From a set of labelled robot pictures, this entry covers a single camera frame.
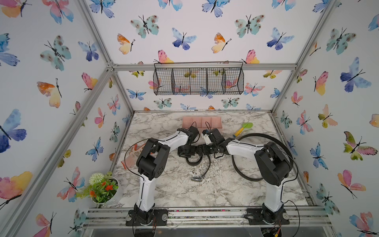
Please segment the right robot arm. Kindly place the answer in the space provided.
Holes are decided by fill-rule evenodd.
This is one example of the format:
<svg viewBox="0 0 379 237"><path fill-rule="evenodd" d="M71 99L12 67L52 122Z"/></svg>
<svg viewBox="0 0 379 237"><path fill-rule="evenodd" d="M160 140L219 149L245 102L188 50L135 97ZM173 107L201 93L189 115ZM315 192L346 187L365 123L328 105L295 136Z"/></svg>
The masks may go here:
<svg viewBox="0 0 379 237"><path fill-rule="evenodd" d="M295 164L291 152L272 136L250 133L242 138L247 137L265 138L268 142L252 144L235 138L225 139L217 129L213 129L204 134L204 139L208 142L190 146L189 153L200 157L221 154L221 156L254 158L261 174L256 181L263 180L266 183L265 201L261 207L247 209L244 218L248 219L251 225L288 225L290 221L284 208L282 193L284 184L288 182L289 173Z"/></svg>

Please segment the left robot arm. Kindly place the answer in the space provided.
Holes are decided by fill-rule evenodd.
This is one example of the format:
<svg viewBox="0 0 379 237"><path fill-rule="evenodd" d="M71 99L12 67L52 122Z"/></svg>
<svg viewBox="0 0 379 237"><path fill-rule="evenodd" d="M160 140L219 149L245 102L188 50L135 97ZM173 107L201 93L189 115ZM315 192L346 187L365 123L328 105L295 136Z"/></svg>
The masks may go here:
<svg viewBox="0 0 379 237"><path fill-rule="evenodd" d="M168 210L156 209L154 193L158 178L163 174L170 152L191 145L199 136L197 128L179 128L176 133L163 139L149 138L137 159L137 176L140 178L138 199L126 217L126 226L165 226Z"/></svg>

